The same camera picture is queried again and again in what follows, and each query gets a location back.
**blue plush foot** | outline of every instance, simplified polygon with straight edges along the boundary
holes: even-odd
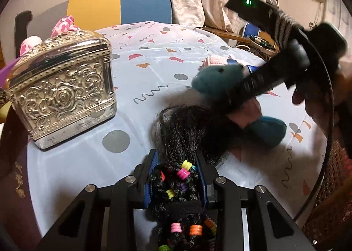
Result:
[[[275,148],[280,144],[286,135],[287,126],[285,122],[273,118],[262,116],[257,121],[246,127],[260,138],[269,148]]]

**silver bolt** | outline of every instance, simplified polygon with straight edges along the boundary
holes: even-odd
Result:
[[[259,192],[259,193],[264,193],[264,192],[266,192],[266,187],[263,186],[263,185],[257,185],[256,186],[256,191]]]
[[[226,183],[226,177],[217,177],[215,180],[216,180],[216,182],[219,183],[219,184],[224,184],[224,183]]]
[[[95,189],[95,185],[94,185],[94,184],[89,184],[89,185],[87,185],[86,188],[85,188],[85,190],[86,190],[87,192],[92,192],[92,191],[94,191],[94,189]]]
[[[128,183],[133,183],[136,181],[136,177],[135,176],[127,176],[125,178],[125,181],[128,182]]]

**white patterned tablecloth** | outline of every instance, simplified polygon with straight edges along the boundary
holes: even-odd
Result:
[[[153,122],[160,110],[171,103],[200,101],[199,94],[190,88],[191,80],[209,54],[256,66],[264,63],[198,28],[142,22],[98,32],[113,46],[117,113],[106,123],[47,151],[29,142],[29,188],[42,235],[87,184],[103,187],[132,173],[154,148]],[[282,84],[258,97],[263,115],[287,124],[282,143],[270,151],[244,144],[233,151],[235,156],[230,155],[219,174],[240,186],[266,186],[294,216],[316,182],[326,139],[307,116],[304,105],[291,103],[292,92]],[[119,153],[111,152],[111,139],[116,139],[119,146],[115,151]],[[155,225],[145,218],[144,211],[135,211],[138,250],[153,250],[155,242],[149,241]]]

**silver jewelry box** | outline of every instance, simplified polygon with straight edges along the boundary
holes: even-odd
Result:
[[[78,30],[47,39],[13,67],[8,99],[36,145],[45,149],[116,113],[111,44]]]

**green bead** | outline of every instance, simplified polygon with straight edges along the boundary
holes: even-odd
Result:
[[[159,251],[171,251],[171,249],[168,247],[168,245],[161,245],[159,247]]]

